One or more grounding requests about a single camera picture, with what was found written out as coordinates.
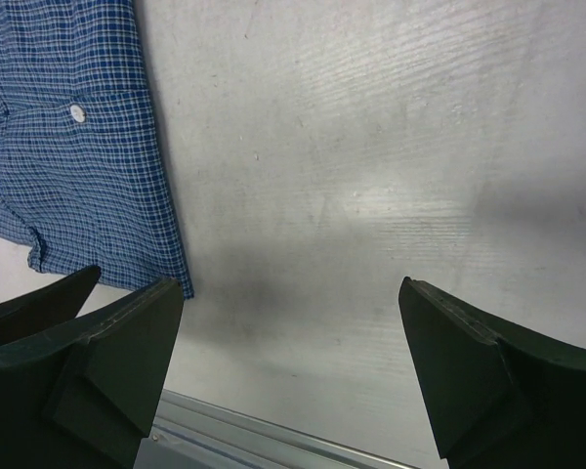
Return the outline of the blue checkered long sleeve shirt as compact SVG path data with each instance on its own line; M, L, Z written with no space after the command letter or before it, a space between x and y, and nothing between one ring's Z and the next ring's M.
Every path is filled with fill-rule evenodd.
M0 1L0 237L139 289L188 263L130 1Z

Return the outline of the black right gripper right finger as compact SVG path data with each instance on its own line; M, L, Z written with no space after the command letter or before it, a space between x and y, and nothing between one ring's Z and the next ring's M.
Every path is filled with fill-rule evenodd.
M410 277L398 304L449 467L586 468L586 349Z

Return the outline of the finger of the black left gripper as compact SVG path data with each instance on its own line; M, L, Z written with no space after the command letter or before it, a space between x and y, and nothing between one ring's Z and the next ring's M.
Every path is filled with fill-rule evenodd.
M101 276L85 267L43 288L0 303L0 346L74 319Z

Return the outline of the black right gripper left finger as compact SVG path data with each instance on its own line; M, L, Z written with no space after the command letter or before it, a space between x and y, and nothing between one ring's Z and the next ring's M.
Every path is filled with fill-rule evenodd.
M163 278L0 346L0 468L131 468L152 426L184 296Z

